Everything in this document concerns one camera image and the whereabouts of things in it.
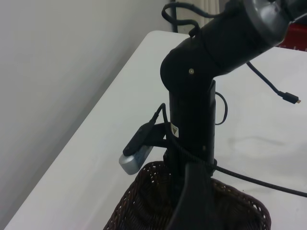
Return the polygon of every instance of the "white wall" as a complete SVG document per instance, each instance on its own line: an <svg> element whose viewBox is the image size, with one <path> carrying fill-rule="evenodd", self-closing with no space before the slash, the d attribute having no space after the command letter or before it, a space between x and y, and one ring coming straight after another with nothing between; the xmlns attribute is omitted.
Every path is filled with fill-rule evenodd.
<svg viewBox="0 0 307 230"><path fill-rule="evenodd" d="M145 35L170 30L165 3L0 1L0 229Z"/></svg>

